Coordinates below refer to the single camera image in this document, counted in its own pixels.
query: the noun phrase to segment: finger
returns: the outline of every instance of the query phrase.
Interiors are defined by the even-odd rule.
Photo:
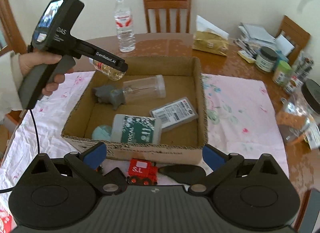
[[[50,84],[47,84],[45,86],[45,89],[49,92],[53,92],[53,91],[56,91],[59,87],[59,84],[57,83],[50,83]]]
[[[66,77],[65,77],[64,75],[62,75],[62,74],[57,74],[57,75],[54,77],[53,81],[54,81],[55,83],[62,84],[62,83],[65,81],[65,79],[66,79]]]
[[[51,96],[52,92],[47,91],[45,88],[42,89],[42,94],[46,96]]]
[[[66,74],[72,74],[73,72],[74,72],[73,69],[69,69],[69,70],[66,72]]]
[[[49,52],[44,52],[44,51],[38,51],[34,53],[30,53],[28,55],[28,60],[26,62],[26,65],[30,68],[41,65],[41,64],[56,64],[58,63],[62,56],[60,55],[55,55]]]

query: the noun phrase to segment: wooden table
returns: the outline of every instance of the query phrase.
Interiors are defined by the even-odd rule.
[[[116,36],[88,40],[88,42],[110,51],[120,57],[127,56],[196,56],[202,64],[202,72],[214,75],[224,75],[239,78],[261,80],[267,87],[269,97],[275,111],[282,106],[281,97],[288,97],[276,85],[271,77],[258,71],[254,64],[249,64],[237,54],[238,47],[230,46],[228,56],[219,56],[202,51],[192,50],[192,34],[187,33],[146,33],[137,34],[136,49],[129,53],[122,53],[118,49]],[[75,66],[75,71],[90,71],[94,67],[87,57],[81,58]],[[320,152],[311,151],[308,145],[298,143],[285,149],[289,166],[290,180],[302,199],[309,188],[320,189]]]

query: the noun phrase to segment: green label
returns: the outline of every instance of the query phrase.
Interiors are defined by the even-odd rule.
[[[121,143],[152,143],[155,118],[125,116]]]

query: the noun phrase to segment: gray toy figure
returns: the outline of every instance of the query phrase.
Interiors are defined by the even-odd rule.
[[[112,85],[103,85],[92,89],[99,103],[112,104],[113,110],[117,110],[119,105],[125,104],[122,89],[116,89]]]

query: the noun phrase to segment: cardboard box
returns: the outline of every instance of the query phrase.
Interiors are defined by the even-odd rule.
[[[78,151],[83,152],[98,141],[91,140],[92,131],[99,125],[112,126],[115,114],[150,116],[151,109],[187,97],[199,118],[162,133],[160,145],[105,142],[107,158],[130,160],[146,159],[161,163],[198,164],[202,147],[208,140],[206,102],[201,78],[201,65],[196,57],[138,56],[125,59],[127,74],[119,81],[109,80],[97,71],[80,100],[70,113],[62,130],[65,138]],[[166,98],[141,100],[121,105],[116,111],[111,105],[99,104],[92,88],[105,84],[122,87],[124,81],[164,76]]]

